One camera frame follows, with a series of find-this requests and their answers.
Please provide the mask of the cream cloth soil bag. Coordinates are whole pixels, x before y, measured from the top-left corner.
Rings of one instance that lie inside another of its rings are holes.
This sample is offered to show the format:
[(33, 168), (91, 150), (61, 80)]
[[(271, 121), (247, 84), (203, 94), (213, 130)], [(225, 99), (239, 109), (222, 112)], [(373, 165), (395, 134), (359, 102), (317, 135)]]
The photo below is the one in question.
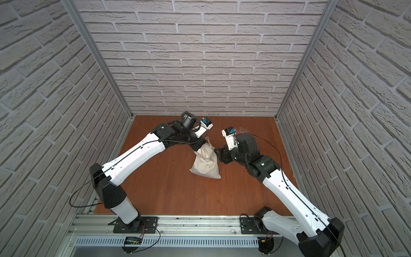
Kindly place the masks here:
[(189, 171), (198, 176), (221, 179), (218, 168), (218, 158), (214, 152), (215, 148), (210, 143), (209, 137), (206, 137), (205, 140), (206, 142), (201, 148), (194, 152), (196, 157)]

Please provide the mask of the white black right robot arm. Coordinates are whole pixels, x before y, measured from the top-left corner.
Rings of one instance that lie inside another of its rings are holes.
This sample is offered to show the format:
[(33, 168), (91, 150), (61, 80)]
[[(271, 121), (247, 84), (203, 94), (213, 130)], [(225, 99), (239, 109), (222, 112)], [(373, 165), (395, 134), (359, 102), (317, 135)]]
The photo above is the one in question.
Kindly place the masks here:
[(283, 217), (268, 207), (255, 214), (265, 230), (273, 231), (298, 245), (305, 257), (329, 257), (340, 247), (345, 226), (338, 218), (329, 218), (312, 204), (287, 178), (280, 165), (262, 155), (250, 133), (236, 134), (233, 127), (222, 130), (226, 145), (216, 149), (219, 160), (236, 162), (272, 193), (293, 214)]

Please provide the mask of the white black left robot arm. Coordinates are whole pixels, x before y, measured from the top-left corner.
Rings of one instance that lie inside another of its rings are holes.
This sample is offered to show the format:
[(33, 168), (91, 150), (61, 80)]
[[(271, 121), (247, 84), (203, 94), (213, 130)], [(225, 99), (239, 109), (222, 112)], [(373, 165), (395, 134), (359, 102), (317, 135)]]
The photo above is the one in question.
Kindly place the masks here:
[(185, 128), (178, 121), (162, 123), (121, 156), (102, 166), (97, 163), (92, 165), (89, 183), (93, 185), (104, 207), (115, 213), (124, 225), (139, 226), (140, 213), (121, 184), (145, 162), (174, 145), (190, 145), (197, 151), (205, 143), (203, 134), (212, 127), (203, 122), (195, 128)]

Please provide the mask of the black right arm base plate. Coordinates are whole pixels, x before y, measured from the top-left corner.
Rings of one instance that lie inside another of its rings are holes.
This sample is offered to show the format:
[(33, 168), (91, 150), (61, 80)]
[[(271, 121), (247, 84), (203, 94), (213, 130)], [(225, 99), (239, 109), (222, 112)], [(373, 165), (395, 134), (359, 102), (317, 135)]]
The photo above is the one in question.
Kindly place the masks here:
[(240, 215), (240, 230), (243, 235), (265, 235), (269, 230), (263, 225), (261, 219), (252, 216)]

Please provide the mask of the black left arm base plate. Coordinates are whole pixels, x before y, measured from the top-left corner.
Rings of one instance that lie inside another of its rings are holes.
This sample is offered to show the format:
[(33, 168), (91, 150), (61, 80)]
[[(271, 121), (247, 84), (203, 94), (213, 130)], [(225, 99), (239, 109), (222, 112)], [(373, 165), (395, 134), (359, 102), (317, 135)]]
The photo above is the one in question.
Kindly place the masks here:
[(138, 216), (129, 224), (125, 224), (119, 217), (111, 224), (114, 225), (113, 233), (148, 233), (154, 234), (157, 228), (158, 217)]

